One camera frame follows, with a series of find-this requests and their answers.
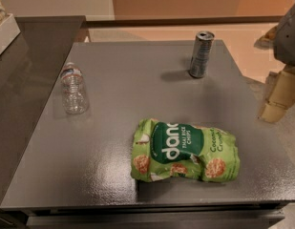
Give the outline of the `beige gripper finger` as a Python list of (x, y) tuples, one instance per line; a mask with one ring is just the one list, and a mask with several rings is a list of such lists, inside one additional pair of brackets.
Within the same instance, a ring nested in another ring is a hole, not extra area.
[(272, 47), (276, 37), (277, 26), (270, 29), (265, 35), (261, 37), (261, 43), (264, 47)]
[(263, 92), (259, 119), (276, 123), (295, 104), (295, 66), (286, 65), (278, 73), (270, 72)]

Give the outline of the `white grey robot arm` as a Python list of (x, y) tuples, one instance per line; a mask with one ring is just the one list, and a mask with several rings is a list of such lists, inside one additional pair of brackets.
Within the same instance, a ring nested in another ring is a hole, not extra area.
[(256, 46), (272, 48), (275, 59), (284, 63), (281, 71), (269, 73), (259, 111), (259, 119), (275, 123), (295, 104), (295, 4), (277, 26), (256, 41)]

